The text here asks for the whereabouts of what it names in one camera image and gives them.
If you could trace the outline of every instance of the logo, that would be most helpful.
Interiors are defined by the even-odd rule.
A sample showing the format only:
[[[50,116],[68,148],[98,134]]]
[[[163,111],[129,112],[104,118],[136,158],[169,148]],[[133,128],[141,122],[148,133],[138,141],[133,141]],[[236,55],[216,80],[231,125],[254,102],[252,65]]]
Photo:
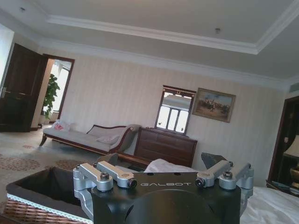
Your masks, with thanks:
[[[191,183],[165,183],[165,184],[161,184],[161,183],[141,183],[140,186],[142,187],[150,187],[150,186],[190,186]]]

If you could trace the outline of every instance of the potted plant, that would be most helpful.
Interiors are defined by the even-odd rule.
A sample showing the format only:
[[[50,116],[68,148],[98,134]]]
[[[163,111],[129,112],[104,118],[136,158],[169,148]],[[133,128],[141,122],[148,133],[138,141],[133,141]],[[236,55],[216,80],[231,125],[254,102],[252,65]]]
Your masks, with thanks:
[[[57,78],[53,74],[51,74],[49,83],[48,83],[45,100],[43,102],[43,109],[44,109],[44,107],[47,107],[47,110],[44,111],[42,109],[41,119],[40,119],[41,124],[49,123],[49,121],[50,121],[51,111],[53,108],[53,102],[55,101],[54,97],[57,96],[56,91],[60,90],[56,80],[57,80]]]

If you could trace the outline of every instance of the green plant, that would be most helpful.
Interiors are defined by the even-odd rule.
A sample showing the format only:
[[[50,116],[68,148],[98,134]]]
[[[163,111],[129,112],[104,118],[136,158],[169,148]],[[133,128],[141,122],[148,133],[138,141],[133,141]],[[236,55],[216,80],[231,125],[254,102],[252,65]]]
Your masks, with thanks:
[[[46,112],[44,113],[44,115],[47,119],[50,119],[49,115],[50,115],[50,112],[53,108],[53,102],[55,101],[54,97],[57,96],[56,91],[60,90],[56,80],[57,80],[57,78],[53,74],[51,74],[50,79],[49,79],[49,83],[48,83],[48,88],[47,88],[45,100],[43,102],[43,106],[48,107]]]

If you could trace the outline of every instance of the lampshade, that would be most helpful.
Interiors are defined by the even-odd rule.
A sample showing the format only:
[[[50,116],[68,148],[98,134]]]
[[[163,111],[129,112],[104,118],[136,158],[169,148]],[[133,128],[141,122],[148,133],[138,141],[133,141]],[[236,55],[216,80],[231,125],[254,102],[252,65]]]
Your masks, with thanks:
[[[294,142],[288,150],[284,152],[284,155],[299,157],[299,135],[296,135]]]

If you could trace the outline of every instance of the table lamp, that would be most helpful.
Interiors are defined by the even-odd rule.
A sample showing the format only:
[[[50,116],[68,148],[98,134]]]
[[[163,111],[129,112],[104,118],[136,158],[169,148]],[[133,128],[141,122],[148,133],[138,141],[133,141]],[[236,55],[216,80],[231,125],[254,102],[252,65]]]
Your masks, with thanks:
[[[297,134],[294,142],[291,146],[284,152],[285,156],[289,156],[297,159],[297,167],[291,168],[290,173],[293,180],[292,187],[299,189],[299,135]]]

